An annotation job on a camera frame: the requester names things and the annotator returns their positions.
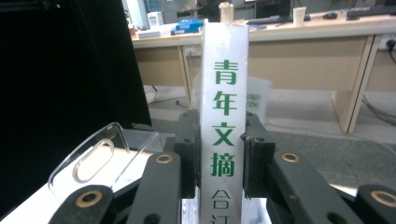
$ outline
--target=paper cup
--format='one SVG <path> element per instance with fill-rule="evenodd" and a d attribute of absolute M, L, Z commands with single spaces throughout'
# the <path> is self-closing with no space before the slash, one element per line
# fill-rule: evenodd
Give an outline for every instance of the paper cup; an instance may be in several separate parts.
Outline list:
<path fill-rule="evenodd" d="M 296 7 L 293 9 L 294 27 L 303 26 L 306 7 Z"/>

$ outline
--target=power socket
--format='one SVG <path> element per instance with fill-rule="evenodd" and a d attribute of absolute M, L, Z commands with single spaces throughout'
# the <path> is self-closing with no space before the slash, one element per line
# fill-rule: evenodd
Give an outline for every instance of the power socket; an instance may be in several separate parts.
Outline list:
<path fill-rule="evenodd" d="M 201 56 L 202 48 L 199 45 L 186 45 L 184 46 L 184 54 L 191 57 Z"/>
<path fill-rule="evenodd" d="M 388 49 L 387 42 L 391 39 L 396 41 L 396 34 L 382 35 L 381 41 L 379 42 L 378 49 Z"/>

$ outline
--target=desk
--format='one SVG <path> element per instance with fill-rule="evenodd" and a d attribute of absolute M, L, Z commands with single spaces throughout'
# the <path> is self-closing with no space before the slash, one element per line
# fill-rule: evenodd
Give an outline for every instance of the desk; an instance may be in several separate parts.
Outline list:
<path fill-rule="evenodd" d="M 276 89 L 332 91 L 341 130 L 353 132 L 366 89 L 396 91 L 394 64 L 377 50 L 381 35 L 396 34 L 396 17 L 346 21 L 340 13 L 326 21 L 323 14 L 313 14 L 299 28 L 288 23 L 251 31 L 248 73 L 273 81 Z M 143 82 L 183 85 L 189 101 L 192 80 L 201 72 L 201 58 L 191 56 L 190 48 L 201 42 L 200 34 L 134 39 Z"/>

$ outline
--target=white book spine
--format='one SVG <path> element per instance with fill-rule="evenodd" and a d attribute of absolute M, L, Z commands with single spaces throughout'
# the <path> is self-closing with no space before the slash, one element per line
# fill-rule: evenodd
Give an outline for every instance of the white book spine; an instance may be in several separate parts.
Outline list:
<path fill-rule="evenodd" d="M 200 223 L 241 223 L 248 80 L 248 27 L 204 27 L 200 99 Z"/>

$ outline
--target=black monitor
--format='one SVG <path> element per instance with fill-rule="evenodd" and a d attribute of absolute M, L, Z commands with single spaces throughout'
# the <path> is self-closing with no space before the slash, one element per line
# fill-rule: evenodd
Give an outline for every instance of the black monitor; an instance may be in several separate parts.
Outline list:
<path fill-rule="evenodd" d="M 246 0 L 246 2 L 255 2 L 256 19 L 273 16 L 286 19 L 290 16 L 290 0 Z"/>
<path fill-rule="evenodd" d="M 0 50 L 0 217 L 108 123 L 151 124 L 121 0 L 1 1 Z"/>

